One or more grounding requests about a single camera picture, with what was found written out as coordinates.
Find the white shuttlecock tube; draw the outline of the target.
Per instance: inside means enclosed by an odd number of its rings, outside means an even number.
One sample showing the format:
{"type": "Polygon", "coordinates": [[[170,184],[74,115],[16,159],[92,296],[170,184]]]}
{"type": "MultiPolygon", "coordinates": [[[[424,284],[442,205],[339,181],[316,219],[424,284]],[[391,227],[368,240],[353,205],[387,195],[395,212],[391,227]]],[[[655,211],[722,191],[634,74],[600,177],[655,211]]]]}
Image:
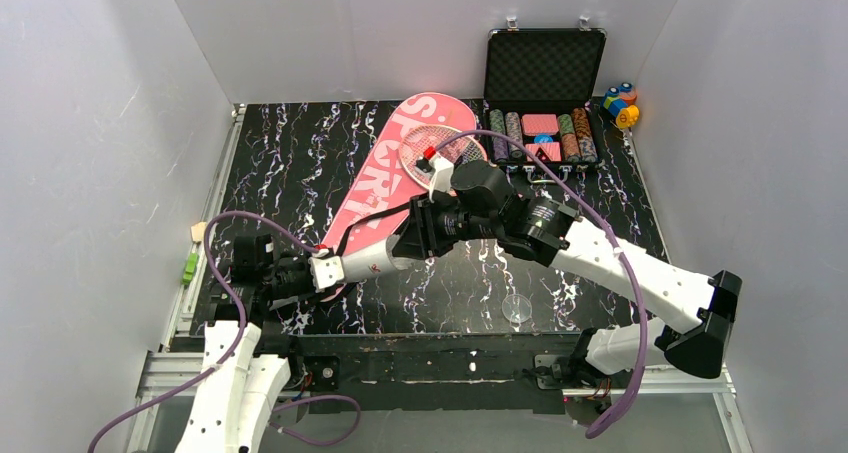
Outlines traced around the white shuttlecock tube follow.
{"type": "Polygon", "coordinates": [[[334,260],[336,267],[330,278],[335,284],[358,283],[411,268],[414,259],[393,255],[393,248],[399,240],[399,235],[389,235],[353,253],[337,253],[334,260]]]}

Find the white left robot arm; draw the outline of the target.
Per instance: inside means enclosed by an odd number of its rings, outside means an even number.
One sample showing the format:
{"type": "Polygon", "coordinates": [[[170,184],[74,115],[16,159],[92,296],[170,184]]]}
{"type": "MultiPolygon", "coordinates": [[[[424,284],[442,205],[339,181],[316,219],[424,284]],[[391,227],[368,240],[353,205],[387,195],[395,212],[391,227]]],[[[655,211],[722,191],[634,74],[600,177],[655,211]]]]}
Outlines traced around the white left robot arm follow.
{"type": "Polygon", "coordinates": [[[199,382],[178,452],[256,452],[283,387],[292,376],[284,353],[258,353],[261,327],[288,279],[308,280],[306,265],[291,254],[274,253],[272,237],[238,237],[229,267],[231,287],[242,300],[246,327],[223,365],[216,360],[239,331],[233,304],[213,307],[204,332],[202,366],[215,371],[199,382]]]}

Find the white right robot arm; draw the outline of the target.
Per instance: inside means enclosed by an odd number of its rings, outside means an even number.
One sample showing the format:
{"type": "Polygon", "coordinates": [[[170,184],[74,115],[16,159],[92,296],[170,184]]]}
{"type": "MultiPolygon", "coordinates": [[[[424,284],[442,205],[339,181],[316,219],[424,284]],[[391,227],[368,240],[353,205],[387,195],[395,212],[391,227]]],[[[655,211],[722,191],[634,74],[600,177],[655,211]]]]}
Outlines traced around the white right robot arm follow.
{"type": "Polygon", "coordinates": [[[484,160],[456,166],[435,156],[413,161],[426,193],[410,201],[396,235],[395,258],[425,260],[459,242],[493,239],[509,255],[571,272],[653,314],[630,329],[592,330],[571,355],[574,369],[612,375],[641,364],[669,364],[691,376],[722,372],[742,279],[680,269],[607,234],[557,201],[518,194],[484,160]]]}

